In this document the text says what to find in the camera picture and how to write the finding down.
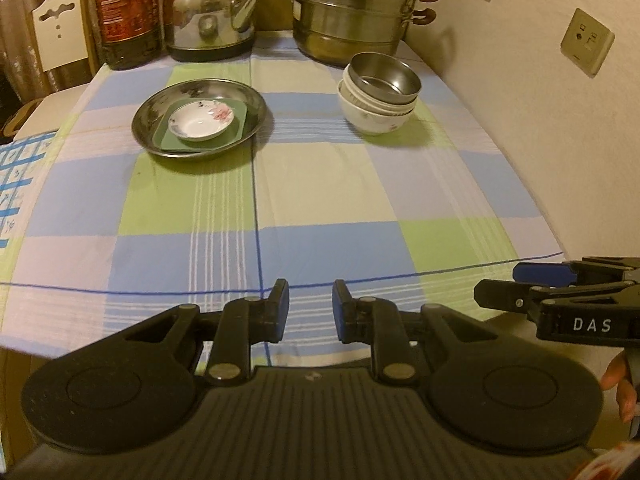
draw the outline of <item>power socket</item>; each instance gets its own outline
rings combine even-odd
[[[560,50],[589,77],[594,77],[616,35],[582,9],[575,9]]]

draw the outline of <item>table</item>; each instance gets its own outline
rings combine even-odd
[[[335,336],[331,282],[404,310],[447,304],[476,319],[482,278],[562,253],[508,161],[404,43],[423,84],[414,117],[357,134],[338,106],[341,70],[304,57],[290,34],[250,55],[126,72],[103,67],[46,156],[0,254],[0,345],[59,356],[175,304],[204,311],[265,295],[287,278],[285,337],[258,364],[323,365],[367,349]],[[171,84],[230,78],[260,91],[270,118],[213,160],[157,160],[130,133],[136,109]]]

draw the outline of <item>red label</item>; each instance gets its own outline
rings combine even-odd
[[[160,23],[158,0],[96,0],[102,40],[130,40]]]

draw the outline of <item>kettle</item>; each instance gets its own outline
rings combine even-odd
[[[162,0],[168,53],[185,62],[240,56],[254,43],[258,0]]]

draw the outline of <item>human hand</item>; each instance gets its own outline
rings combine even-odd
[[[620,419],[624,423],[631,422],[636,413],[636,402],[638,402],[638,393],[629,381],[629,368],[626,364],[626,356],[624,352],[620,352],[615,356],[607,367],[600,380],[600,387],[603,390],[610,390],[618,385],[616,391],[616,402],[618,403]]]

